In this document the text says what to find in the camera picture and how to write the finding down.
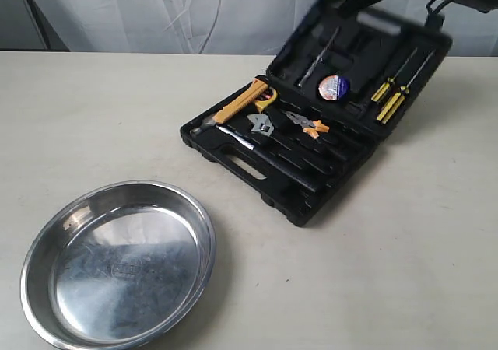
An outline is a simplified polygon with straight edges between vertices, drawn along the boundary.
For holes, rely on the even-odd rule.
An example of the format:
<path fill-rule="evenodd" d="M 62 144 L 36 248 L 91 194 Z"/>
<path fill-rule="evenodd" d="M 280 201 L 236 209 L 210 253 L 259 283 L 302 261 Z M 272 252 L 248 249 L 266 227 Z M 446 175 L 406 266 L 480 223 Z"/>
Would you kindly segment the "yellow tape measure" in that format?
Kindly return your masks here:
<path fill-rule="evenodd" d="M 258 113 L 262 113 L 266 107 L 277 99 L 278 92 L 273 87 L 268 87 L 263 93 L 256 97 L 254 100 L 254 106 L 256 107 Z"/>

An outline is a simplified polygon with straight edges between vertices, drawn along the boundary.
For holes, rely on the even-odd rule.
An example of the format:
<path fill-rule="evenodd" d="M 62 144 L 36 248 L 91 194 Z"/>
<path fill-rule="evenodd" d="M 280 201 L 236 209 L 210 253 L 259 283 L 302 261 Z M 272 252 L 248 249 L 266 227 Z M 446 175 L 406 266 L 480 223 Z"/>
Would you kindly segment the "black electrical tape roll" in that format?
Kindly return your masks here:
<path fill-rule="evenodd" d="M 344 76 L 329 75 L 319 82 L 317 91 L 323 100 L 340 100 L 349 92 L 349 80 Z"/>

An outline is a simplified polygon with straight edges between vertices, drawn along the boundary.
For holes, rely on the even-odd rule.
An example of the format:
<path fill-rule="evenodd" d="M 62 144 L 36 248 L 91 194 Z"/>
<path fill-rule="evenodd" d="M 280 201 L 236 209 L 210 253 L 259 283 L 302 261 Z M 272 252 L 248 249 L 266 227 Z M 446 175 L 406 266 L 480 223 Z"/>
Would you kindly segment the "adjustable wrench black handle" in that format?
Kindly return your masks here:
<path fill-rule="evenodd" d="M 304 164 L 314 168 L 320 173 L 330 175 L 334 171 L 329 161 L 316 155 L 309 149 L 295 143 L 291 138 L 279 132 L 266 114 L 249 114 L 247 119 L 253 124 L 251 131 L 265 135 L 281 145 L 278 156 L 295 167 L 304 169 Z"/>

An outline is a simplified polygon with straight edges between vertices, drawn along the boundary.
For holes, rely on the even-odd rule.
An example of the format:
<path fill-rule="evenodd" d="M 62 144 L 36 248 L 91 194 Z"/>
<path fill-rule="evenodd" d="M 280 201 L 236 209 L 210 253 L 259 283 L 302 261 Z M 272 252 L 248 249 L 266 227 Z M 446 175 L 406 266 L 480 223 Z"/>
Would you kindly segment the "round stainless steel tray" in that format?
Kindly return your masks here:
<path fill-rule="evenodd" d="M 205 291 L 216 233 L 194 197 L 131 180 L 98 188 L 40 230 L 19 278 L 25 318 L 59 349 L 133 349 L 170 331 Z"/>

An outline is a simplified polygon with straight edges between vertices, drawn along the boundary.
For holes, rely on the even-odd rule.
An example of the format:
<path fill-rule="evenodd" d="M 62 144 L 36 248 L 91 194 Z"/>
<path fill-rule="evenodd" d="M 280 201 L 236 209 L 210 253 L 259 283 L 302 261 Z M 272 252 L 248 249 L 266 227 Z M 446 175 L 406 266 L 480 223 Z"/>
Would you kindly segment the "clear handled tester screwdriver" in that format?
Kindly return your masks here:
<path fill-rule="evenodd" d="M 306 72 L 303 74 L 299 82 L 297 83 L 297 87 L 299 89 L 302 89 L 307 80 L 311 77 L 313 74 L 315 68 L 318 66 L 318 64 L 324 59 L 324 56 L 326 52 L 331 48 L 333 45 L 335 38 L 338 36 L 341 28 L 337 27 L 334 31 L 334 33 L 331 35 L 331 38 L 329 41 L 326 43 L 326 45 L 323 47 L 321 52 L 318 54 L 318 56 L 311 62 L 310 66 L 307 68 Z"/>

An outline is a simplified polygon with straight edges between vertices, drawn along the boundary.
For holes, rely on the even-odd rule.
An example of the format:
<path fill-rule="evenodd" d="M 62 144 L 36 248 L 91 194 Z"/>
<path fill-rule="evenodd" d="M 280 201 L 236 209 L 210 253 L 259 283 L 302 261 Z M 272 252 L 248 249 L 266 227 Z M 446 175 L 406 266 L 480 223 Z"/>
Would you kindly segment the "white backdrop curtain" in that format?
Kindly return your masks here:
<path fill-rule="evenodd" d="M 1 0 L 4 50 L 275 54 L 314 0 Z"/>

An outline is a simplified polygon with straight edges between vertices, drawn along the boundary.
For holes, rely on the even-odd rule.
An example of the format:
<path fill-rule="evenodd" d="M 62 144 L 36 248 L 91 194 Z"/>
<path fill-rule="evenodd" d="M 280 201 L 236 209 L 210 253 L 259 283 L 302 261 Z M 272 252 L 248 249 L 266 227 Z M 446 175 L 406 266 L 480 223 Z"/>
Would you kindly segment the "black plastic tool case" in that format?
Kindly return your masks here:
<path fill-rule="evenodd" d="M 438 26 L 316 0 L 263 75 L 181 127 L 183 142 L 305 225 L 395 129 L 452 45 Z"/>

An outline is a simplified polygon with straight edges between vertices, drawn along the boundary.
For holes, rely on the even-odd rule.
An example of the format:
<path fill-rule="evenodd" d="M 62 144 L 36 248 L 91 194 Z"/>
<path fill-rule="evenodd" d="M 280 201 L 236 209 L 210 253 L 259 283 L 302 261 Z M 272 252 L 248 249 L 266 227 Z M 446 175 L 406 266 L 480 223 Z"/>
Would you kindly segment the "orange handled pliers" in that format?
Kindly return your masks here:
<path fill-rule="evenodd" d="M 312 121 L 303 115 L 285 111 L 284 114 L 296 125 L 303 129 L 303 132 L 313 139 L 318 139 L 320 133 L 329 133 L 329 126 L 322 124 L 320 120 Z"/>

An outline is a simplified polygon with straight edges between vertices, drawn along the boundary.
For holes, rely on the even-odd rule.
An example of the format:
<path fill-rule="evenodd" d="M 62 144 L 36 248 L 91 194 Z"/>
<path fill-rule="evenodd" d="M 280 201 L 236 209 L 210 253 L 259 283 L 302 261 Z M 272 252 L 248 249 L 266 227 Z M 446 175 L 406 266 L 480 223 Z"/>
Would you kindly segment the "yellow utility knife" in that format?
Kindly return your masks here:
<path fill-rule="evenodd" d="M 252 103 L 258 96 L 268 89 L 268 84 L 260 79 L 254 79 L 251 85 L 242 92 L 235 100 L 231 101 L 214 116 L 217 124 L 226 123 L 231 117 Z"/>

